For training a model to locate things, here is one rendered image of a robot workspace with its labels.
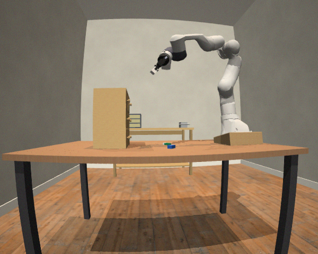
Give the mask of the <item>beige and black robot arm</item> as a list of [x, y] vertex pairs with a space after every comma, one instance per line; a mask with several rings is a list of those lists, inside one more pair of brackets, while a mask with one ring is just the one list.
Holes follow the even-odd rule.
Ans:
[[[206, 37], [204, 34], [184, 34], [174, 35], [170, 38], [172, 47], [166, 48], [160, 55], [165, 54], [169, 57], [169, 63], [161, 68], [171, 69], [171, 61], [181, 61], [187, 57], [185, 40], [196, 40], [203, 51], [209, 52], [217, 50], [222, 59], [229, 59], [224, 74], [218, 83], [221, 110], [221, 134], [237, 131], [249, 131], [247, 124], [242, 122], [236, 115], [233, 88], [238, 79], [242, 59], [239, 55], [240, 44], [236, 40], [225, 43], [222, 36]], [[159, 55], [159, 56], [160, 56]]]

